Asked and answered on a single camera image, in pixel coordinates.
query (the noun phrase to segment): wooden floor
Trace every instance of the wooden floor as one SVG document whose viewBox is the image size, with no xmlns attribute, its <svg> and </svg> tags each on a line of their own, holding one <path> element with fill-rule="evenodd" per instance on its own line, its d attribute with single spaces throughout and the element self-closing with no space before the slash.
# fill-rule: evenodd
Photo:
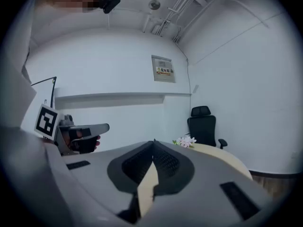
<svg viewBox="0 0 303 227">
<path fill-rule="evenodd" d="M 264 189 L 266 189 L 269 195 L 273 197 L 273 199 L 288 194 L 292 190 L 292 187 L 296 182 L 296 178 L 278 179 L 278 178 L 254 176 L 253 174 L 252 174 L 252 178 L 258 184 L 260 184 Z"/>
</svg>

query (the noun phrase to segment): white sleeve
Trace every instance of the white sleeve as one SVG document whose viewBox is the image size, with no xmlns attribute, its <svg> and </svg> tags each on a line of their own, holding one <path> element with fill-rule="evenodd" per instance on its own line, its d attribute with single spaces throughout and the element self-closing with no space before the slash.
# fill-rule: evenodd
<svg viewBox="0 0 303 227">
<path fill-rule="evenodd" d="M 0 125 L 20 127 L 36 92 L 22 76 L 29 49 L 35 0 L 16 16 L 0 49 Z"/>
</svg>

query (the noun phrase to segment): warning sign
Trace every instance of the warning sign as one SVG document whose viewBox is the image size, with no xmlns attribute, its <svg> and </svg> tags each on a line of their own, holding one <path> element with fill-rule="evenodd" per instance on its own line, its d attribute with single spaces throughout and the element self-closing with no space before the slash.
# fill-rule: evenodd
<svg viewBox="0 0 303 227">
<path fill-rule="evenodd" d="M 157 67 L 157 66 L 156 66 L 156 71 L 157 71 L 157 74 L 162 74 L 162 75 L 167 75 L 167 76 L 170 76 L 170 74 L 172 73 L 172 71 L 167 68 L 162 68 L 162 67 Z"/>
</svg>

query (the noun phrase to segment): baseboard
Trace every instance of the baseboard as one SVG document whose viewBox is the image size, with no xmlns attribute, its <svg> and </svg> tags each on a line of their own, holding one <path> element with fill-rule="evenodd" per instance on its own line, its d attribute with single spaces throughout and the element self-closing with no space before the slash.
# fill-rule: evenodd
<svg viewBox="0 0 303 227">
<path fill-rule="evenodd" d="M 276 178 L 276 179 L 293 179 L 293 178 L 301 177 L 303 175 L 303 172 L 293 173 L 293 174 L 275 174 L 275 173 L 250 171 L 250 174 L 252 176 L 261 176 L 261 177 Z"/>
</svg>

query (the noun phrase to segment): black office chair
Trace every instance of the black office chair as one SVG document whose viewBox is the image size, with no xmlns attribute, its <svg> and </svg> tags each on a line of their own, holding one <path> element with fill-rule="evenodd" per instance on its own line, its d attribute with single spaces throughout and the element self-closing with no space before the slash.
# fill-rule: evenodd
<svg viewBox="0 0 303 227">
<path fill-rule="evenodd" d="M 216 126 L 216 117 L 210 115 L 207 106 L 195 107 L 191 110 L 191 117 L 187 120 L 190 137 L 194 137 L 198 144 L 216 146 L 214 139 L 214 129 Z M 227 146 L 227 142 L 219 139 L 220 149 Z"/>
</svg>

